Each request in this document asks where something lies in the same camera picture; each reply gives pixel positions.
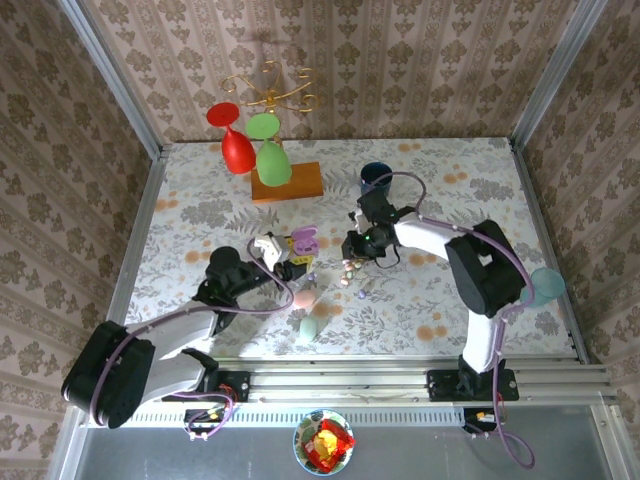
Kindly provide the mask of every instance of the orange wooden block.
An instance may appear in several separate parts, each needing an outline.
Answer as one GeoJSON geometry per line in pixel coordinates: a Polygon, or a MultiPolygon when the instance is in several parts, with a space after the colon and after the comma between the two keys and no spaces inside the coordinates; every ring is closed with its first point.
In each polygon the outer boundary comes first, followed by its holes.
{"type": "Polygon", "coordinates": [[[267,187],[258,177],[258,171],[251,171],[251,199],[253,203],[279,202],[295,198],[321,197],[324,195],[322,173],[318,162],[291,165],[291,180],[280,187],[267,187]]]}

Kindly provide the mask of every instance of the red food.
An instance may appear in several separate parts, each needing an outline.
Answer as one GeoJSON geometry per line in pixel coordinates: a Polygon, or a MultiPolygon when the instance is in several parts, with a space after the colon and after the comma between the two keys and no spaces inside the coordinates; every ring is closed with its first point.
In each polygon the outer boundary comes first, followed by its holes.
{"type": "Polygon", "coordinates": [[[348,445],[347,450],[349,448],[353,447],[356,444],[355,438],[353,438],[351,435],[349,435],[344,428],[342,428],[339,424],[337,424],[333,420],[329,420],[329,419],[325,418],[322,421],[322,429],[323,430],[329,430],[336,437],[338,437],[339,441],[342,441],[344,444],[348,445]]]}
{"type": "Polygon", "coordinates": [[[333,467],[335,467],[342,455],[353,448],[356,441],[339,424],[332,420],[323,420],[322,430],[329,430],[338,438],[338,445],[333,454],[328,459],[322,459],[320,457],[320,454],[316,451],[314,446],[314,440],[318,433],[315,433],[311,440],[305,445],[305,450],[311,463],[313,463],[321,472],[329,473],[333,470],[333,467]]]}
{"type": "Polygon", "coordinates": [[[327,460],[321,460],[320,454],[313,447],[313,438],[309,443],[307,443],[305,448],[307,450],[307,457],[311,460],[311,463],[313,463],[323,473],[329,473],[333,470],[333,467],[335,467],[338,460],[340,460],[340,455],[337,454],[332,455],[327,460]]]}

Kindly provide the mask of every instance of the metal frame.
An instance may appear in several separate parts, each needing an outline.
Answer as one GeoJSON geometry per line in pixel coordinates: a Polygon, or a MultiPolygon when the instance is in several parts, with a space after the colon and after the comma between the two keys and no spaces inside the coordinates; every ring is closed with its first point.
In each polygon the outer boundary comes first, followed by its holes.
{"type": "MultiPolygon", "coordinates": [[[[193,408],[211,408],[211,403],[199,403],[193,408]]],[[[121,428],[184,428],[184,408],[180,404],[156,403],[136,413],[121,428]]],[[[309,413],[309,407],[288,407],[281,404],[243,405],[236,408],[225,428],[295,428],[309,413]]],[[[464,426],[464,408],[438,407],[353,407],[340,409],[352,426],[384,427],[457,427],[464,426]]]]}
{"type": "MultiPolygon", "coordinates": [[[[529,211],[531,213],[531,218],[533,219],[533,225],[536,229],[536,233],[538,234],[538,238],[540,239],[540,249],[542,250],[542,254],[545,257],[547,265],[549,265],[554,270],[560,271],[560,265],[558,264],[558,259],[556,258],[556,255],[553,251],[551,237],[549,236],[549,231],[547,230],[547,226],[544,223],[542,210],[540,209],[538,197],[535,194],[533,183],[531,182],[531,177],[529,176],[527,165],[525,164],[524,156],[522,155],[522,150],[513,141],[510,141],[510,145],[511,151],[513,152],[516,169],[518,170],[518,175],[520,176],[522,190],[524,191],[525,199],[527,200],[527,204],[529,205],[529,211]]],[[[565,327],[571,333],[571,338],[573,340],[573,345],[576,349],[578,358],[583,363],[591,363],[589,354],[587,353],[587,347],[585,346],[584,339],[582,338],[582,333],[580,333],[578,320],[573,313],[569,295],[566,291],[560,298],[558,298],[558,306],[562,311],[562,315],[565,321],[565,327]]]]}
{"type": "Polygon", "coordinates": [[[519,148],[533,135],[606,4],[607,0],[581,0],[578,4],[511,134],[519,148]]]}
{"type": "MultiPolygon", "coordinates": [[[[168,149],[155,162],[136,217],[131,241],[125,255],[124,267],[118,278],[114,297],[109,309],[109,318],[123,322],[129,299],[135,283],[135,272],[140,264],[154,205],[164,178],[168,149]]],[[[532,209],[537,233],[543,244],[543,251],[550,265],[555,257],[551,249],[539,206],[522,156],[514,151],[514,161],[532,209]]],[[[567,317],[573,318],[570,305],[561,303],[567,309],[567,317]]],[[[578,356],[582,344],[577,324],[570,327],[576,343],[578,356]]],[[[224,369],[248,370],[252,372],[249,402],[242,405],[238,413],[269,414],[264,426],[273,427],[274,421],[300,409],[315,407],[343,407],[362,412],[384,411],[392,414],[420,414],[441,411],[443,407],[455,409],[469,403],[432,403],[426,390],[427,370],[435,368],[456,369],[455,358],[434,359],[433,357],[393,357],[384,356],[373,360],[363,360],[357,356],[340,356],[338,359],[320,356],[313,361],[292,359],[291,357],[271,360],[252,358],[217,358],[224,369]]],[[[612,428],[601,432],[603,448],[614,479],[634,477],[633,449],[614,405],[616,392],[608,382],[606,369],[601,365],[581,365],[575,358],[541,358],[533,356],[508,357],[508,367],[515,370],[521,399],[511,402],[510,408],[529,406],[591,406],[594,419],[605,420],[612,428]]],[[[473,403],[474,406],[488,406],[489,403],[473,403]]],[[[205,404],[191,403],[189,408],[204,407],[205,404]]],[[[143,405],[127,427],[178,427],[186,409],[183,403],[150,403],[143,405]]],[[[261,424],[251,420],[251,426],[261,424]]],[[[229,424],[230,428],[247,426],[247,421],[229,424]]],[[[73,479],[75,477],[82,446],[88,429],[94,426],[88,416],[77,408],[70,408],[65,417],[60,440],[52,456],[47,478],[73,479]]]]}
{"type": "Polygon", "coordinates": [[[124,111],[138,139],[147,150],[149,157],[152,161],[158,159],[162,149],[162,142],[147,121],[133,93],[127,87],[126,79],[117,67],[117,62],[113,59],[109,49],[105,48],[106,42],[101,38],[99,29],[95,26],[91,15],[88,14],[81,0],[60,0],[60,6],[78,32],[93,63],[100,70],[118,105],[124,111]]]}
{"type": "Polygon", "coordinates": [[[600,442],[614,479],[637,480],[640,463],[622,419],[618,405],[598,404],[591,407],[600,442]]]}

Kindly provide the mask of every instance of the cable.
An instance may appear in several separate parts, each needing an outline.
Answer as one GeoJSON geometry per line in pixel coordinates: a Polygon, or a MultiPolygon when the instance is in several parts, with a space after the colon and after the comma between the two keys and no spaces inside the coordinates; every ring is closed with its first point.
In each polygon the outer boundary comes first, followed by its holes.
{"type": "MultiPolygon", "coordinates": [[[[234,408],[234,401],[233,399],[225,394],[225,393],[219,393],[219,392],[211,392],[211,393],[192,393],[192,392],[185,392],[185,393],[174,393],[172,394],[174,397],[180,397],[180,398],[205,398],[205,397],[218,397],[218,398],[224,398],[227,403],[228,406],[225,407],[225,412],[224,412],[224,416],[222,417],[222,420],[220,420],[220,423],[218,423],[218,425],[216,425],[214,428],[212,428],[211,430],[207,431],[207,432],[203,432],[202,433],[202,439],[206,440],[208,438],[210,438],[212,435],[215,435],[216,432],[218,432],[218,430],[220,430],[225,423],[227,423],[229,421],[229,419],[233,416],[233,408],[234,408]]],[[[190,435],[193,434],[193,424],[196,423],[198,420],[201,420],[203,418],[204,415],[209,415],[209,409],[207,410],[202,410],[200,413],[195,414],[191,417],[191,419],[189,420],[189,422],[187,423],[187,433],[189,433],[190,435]]]]}
{"type": "Polygon", "coordinates": [[[376,262],[376,266],[381,270],[388,270],[398,265],[400,263],[400,255],[398,254],[398,248],[395,245],[393,246],[393,252],[396,254],[396,263],[383,267],[382,265],[380,265],[380,263],[378,263],[378,259],[374,258],[373,261],[376,262]]]}
{"type": "Polygon", "coordinates": [[[102,391],[102,387],[104,387],[104,384],[105,384],[105,382],[107,380],[107,375],[109,374],[109,372],[111,371],[111,369],[115,365],[115,363],[118,360],[118,358],[120,357],[120,354],[122,353],[122,351],[137,336],[142,335],[143,333],[147,333],[152,328],[158,327],[158,326],[163,325],[163,324],[165,324],[167,322],[170,322],[171,320],[175,320],[176,318],[182,317],[185,314],[189,315],[191,313],[213,311],[213,312],[229,312],[229,313],[248,313],[248,314],[254,314],[254,315],[255,314],[258,314],[258,315],[270,315],[272,313],[282,312],[283,310],[286,310],[287,308],[289,308],[293,304],[293,291],[291,290],[291,288],[289,288],[289,286],[285,282],[280,280],[275,274],[273,274],[271,271],[269,271],[269,269],[266,266],[264,266],[258,260],[258,258],[251,252],[251,245],[253,244],[254,240],[255,239],[251,239],[249,241],[249,243],[247,244],[247,253],[249,254],[249,257],[251,258],[251,261],[253,261],[253,263],[255,263],[269,277],[271,277],[272,280],[274,280],[278,285],[280,285],[287,292],[287,294],[289,295],[289,299],[287,300],[287,303],[285,305],[281,306],[281,307],[274,308],[274,309],[271,309],[271,310],[246,310],[244,308],[210,307],[208,305],[203,305],[201,307],[194,307],[194,308],[191,308],[191,309],[185,309],[185,310],[179,310],[177,312],[173,312],[173,313],[171,313],[171,314],[169,314],[169,315],[167,315],[165,317],[158,318],[157,320],[154,320],[153,322],[148,323],[144,327],[140,327],[140,328],[134,330],[129,335],[127,335],[122,340],[122,342],[120,342],[118,344],[118,346],[113,351],[111,356],[107,359],[107,361],[106,361],[106,363],[104,365],[104,368],[102,369],[102,373],[100,374],[100,377],[98,378],[98,382],[96,383],[95,389],[93,390],[93,395],[91,396],[91,403],[89,404],[89,415],[91,416],[91,418],[93,418],[93,420],[96,422],[96,424],[98,424],[101,427],[104,426],[104,422],[99,417],[97,409],[98,409],[98,399],[100,398],[100,392],[102,391]]]}
{"type": "Polygon", "coordinates": [[[504,414],[504,416],[502,416],[502,414],[498,415],[498,416],[500,418],[500,421],[506,422],[507,418],[508,418],[508,416],[507,416],[507,406],[504,404],[504,398],[502,397],[502,394],[500,392],[498,392],[498,400],[500,401],[500,403],[502,403],[502,407],[501,407],[502,411],[501,411],[501,413],[504,414]]]}
{"type": "Polygon", "coordinates": [[[229,395],[230,397],[232,397],[234,402],[238,401],[238,394],[236,393],[236,391],[233,388],[231,388],[226,383],[221,383],[220,385],[218,385],[218,388],[220,389],[220,391],[222,393],[225,393],[225,394],[229,395]]]}
{"type": "MultiPolygon", "coordinates": [[[[427,186],[426,184],[422,181],[422,179],[420,177],[418,177],[417,175],[411,173],[411,172],[391,172],[391,173],[385,173],[384,175],[379,176],[371,185],[375,185],[376,183],[378,183],[379,181],[383,180],[386,177],[390,177],[390,176],[395,176],[395,175],[400,175],[400,176],[405,176],[405,177],[411,177],[414,180],[417,180],[418,183],[420,184],[420,186],[422,187],[422,194],[420,195],[420,198],[418,199],[418,201],[416,202],[415,205],[415,210],[416,213],[418,214],[418,218],[426,223],[427,225],[432,225],[434,227],[440,227],[440,228],[446,228],[447,230],[453,230],[454,232],[464,232],[464,233],[468,233],[470,235],[473,235],[474,237],[478,238],[479,240],[482,240],[485,243],[488,243],[489,245],[491,245],[493,248],[495,248],[497,251],[499,251],[502,255],[504,255],[512,264],[513,266],[518,270],[518,273],[522,276],[522,278],[524,279],[527,289],[529,290],[529,298],[524,302],[524,303],[520,303],[520,304],[514,304],[514,305],[510,305],[509,307],[507,307],[506,309],[504,309],[501,312],[500,315],[500,322],[498,324],[498,329],[496,331],[496,336],[494,339],[494,358],[493,358],[493,379],[492,379],[492,397],[493,397],[493,410],[495,412],[495,415],[498,416],[498,412],[499,412],[499,400],[498,400],[498,364],[500,363],[500,356],[502,355],[502,344],[504,343],[504,332],[506,329],[506,323],[507,323],[507,318],[509,315],[511,315],[512,313],[517,313],[519,311],[522,311],[525,309],[525,307],[529,306],[531,303],[533,303],[533,301],[535,300],[535,295],[536,292],[533,288],[533,283],[531,282],[531,277],[529,277],[529,274],[527,273],[527,271],[525,270],[524,266],[522,265],[522,262],[520,262],[520,260],[518,259],[517,256],[515,256],[513,253],[511,253],[507,248],[505,248],[503,245],[501,245],[500,243],[498,243],[497,241],[495,241],[494,239],[480,233],[480,232],[476,232],[475,230],[471,229],[471,228],[467,228],[467,227],[461,227],[461,226],[457,226],[454,225],[452,223],[448,223],[448,222],[443,222],[441,220],[435,220],[432,218],[427,218],[424,217],[421,213],[420,213],[420,205],[422,204],[422,201],[425,199],[425,197],[427,196],[427,186]]],[[[509,432],[505,432],[502,428],[502,422],[500,422],[500,420],[498,419],[498,421],[496,422],[496,425],[498,427],[498,435],[500,435],[500,439],[502,440],[502,445],[504,446],[505,451],[507,452],[507,454],[511,457],[511,459],[516,462],[518,465],[520,465],[522,468],[526,469],[526,470],[530,470],[532,469],[535,464],[536,464],[536,458],[535,455],[533,453],[533,449],[529,446],[529,444],[522,439],[521,437],[509,433],[509,432]],[[513,452],[513,449],[511,448],[511,446],[507,443],[507,438],[511,438],[514,441],[520,443],[521,445],[524,445],[525,448],[527,449],[527,451],[529,452],[529,455],[531,456],[531,460],[528,463],[523,462],[522,460],[520,460],[516,454],[513,452]]]]}

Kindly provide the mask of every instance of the green wine glass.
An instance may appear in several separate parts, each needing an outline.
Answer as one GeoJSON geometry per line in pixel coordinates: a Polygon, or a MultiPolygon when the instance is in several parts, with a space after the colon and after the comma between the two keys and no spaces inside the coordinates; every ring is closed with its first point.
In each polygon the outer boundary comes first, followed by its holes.
{"type": "Polygon", "coordinates": [[[279,187],[286,184],[293,171],[285,151],[270,141],[280,130],[280,120],[271,113],[259,113],[247,122],[247,135],[264,140],[256,156],[256,168],[260,181],[267,187],[279,187]]]}

